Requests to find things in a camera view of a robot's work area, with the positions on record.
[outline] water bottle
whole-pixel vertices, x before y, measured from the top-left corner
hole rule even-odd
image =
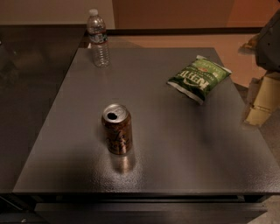
[[[110,63],[110,58],[106,25],[96,9],[89,11],[87,32],[93,50],[94,64],[97,67],[107,67]]]

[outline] chip bag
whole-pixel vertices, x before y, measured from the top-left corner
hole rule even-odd
[[[191,65],[167,83],[201,105],[210,91],[231,73],[229,69],[198,55]]]

